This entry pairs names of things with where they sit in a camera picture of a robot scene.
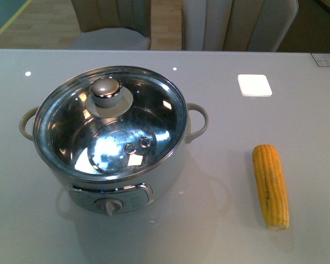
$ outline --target chair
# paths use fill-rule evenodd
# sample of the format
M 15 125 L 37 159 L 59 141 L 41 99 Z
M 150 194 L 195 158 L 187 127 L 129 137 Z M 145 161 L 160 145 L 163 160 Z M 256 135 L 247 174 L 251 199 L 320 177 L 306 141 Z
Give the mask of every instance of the chair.
M 275 52 L 297 0 L 183 0 L 183 50 Z
M 151 0 L 71 0 L 80 36 L 71 50 L 149 50 Z

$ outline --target wooden floor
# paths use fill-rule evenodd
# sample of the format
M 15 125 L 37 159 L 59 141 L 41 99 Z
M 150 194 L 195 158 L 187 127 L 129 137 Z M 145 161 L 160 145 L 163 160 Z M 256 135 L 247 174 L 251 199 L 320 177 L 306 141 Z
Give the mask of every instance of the wooden floor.
M 181 49 L 182 0 L 152 0 L 151 50 Z M 63 50 L 80 34 L 70 0 L 32 0 L 1 33 L 0 48 Z

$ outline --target white table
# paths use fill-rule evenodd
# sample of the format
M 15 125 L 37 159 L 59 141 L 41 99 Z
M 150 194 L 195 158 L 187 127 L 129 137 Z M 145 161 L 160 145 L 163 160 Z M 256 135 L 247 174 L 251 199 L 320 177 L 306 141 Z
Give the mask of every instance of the white table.
M 65 80 L 110 65 L 166 76 L 210 124 L 164 198 L 108 218 L 70 200 L 18 124 Z M 239 74 L 267 76 L 272 96 L 244 97 Z M 282 160 L 283 232 L 261 216 L 258 144 Z M 0 50 L 0 263 L 330 263 L 330 67 L 310 54 Z

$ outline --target corn on the cob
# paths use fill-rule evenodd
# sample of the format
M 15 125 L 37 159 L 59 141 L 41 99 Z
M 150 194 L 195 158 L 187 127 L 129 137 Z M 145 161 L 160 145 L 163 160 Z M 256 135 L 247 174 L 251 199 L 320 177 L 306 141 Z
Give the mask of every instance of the corn on the cob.
M 272 145 L 253 149 L 252 161 L 263 218 L 269 229 L 288 228 L 288 198 L 279 153 Z

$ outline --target pot handle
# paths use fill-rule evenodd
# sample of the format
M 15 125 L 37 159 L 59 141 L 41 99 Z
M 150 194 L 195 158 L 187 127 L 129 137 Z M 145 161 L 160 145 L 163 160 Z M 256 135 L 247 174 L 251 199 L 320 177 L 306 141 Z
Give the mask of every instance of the pot handle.
M 20 132 L 26 139 L 29 139 L 30 141 L 33 141 L 33 136 L 26 132 L 26 125 L 28 120 L 31 119 L 36 114 L 37 110 L 38 107 L 30 109 L 27 113 L 24 114 L 24 116 L 20 121 Z
M 201 136 L 205 132 L 205 130 L 207 130 L 208 125 L 209 125 L 209 116 L 208 116 L 207 112 L 205 111 L 205 109 L 203 107 L 201 107 L 201 106 L 199 106 L 198 104 L 195 104 L 195 103 L 187 103 L 187 110 L 188 111 L 195 110 L 195 111 L 201 113 L 204 117 L 204 126 L 200 130 L 191 133 L 191 121 L 190 121 L 190 118 L 188 116 L 188 128 L 187 128 L 187 134 L 186 134 L 185 142 L 186 142 L 186 144 L 189 144 L 193 141 L 193 139 L 198 138 L 199 136 Z

